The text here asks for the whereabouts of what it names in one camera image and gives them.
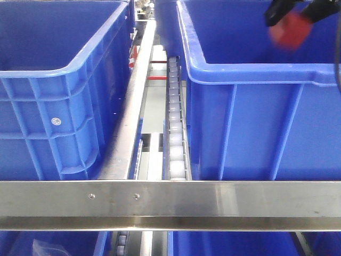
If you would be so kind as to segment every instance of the bolt head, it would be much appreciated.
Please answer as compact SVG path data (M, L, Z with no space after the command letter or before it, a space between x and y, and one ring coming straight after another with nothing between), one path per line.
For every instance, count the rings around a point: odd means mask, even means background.
M95 194L89 194L88 196L87 196L89 199L95 199Z

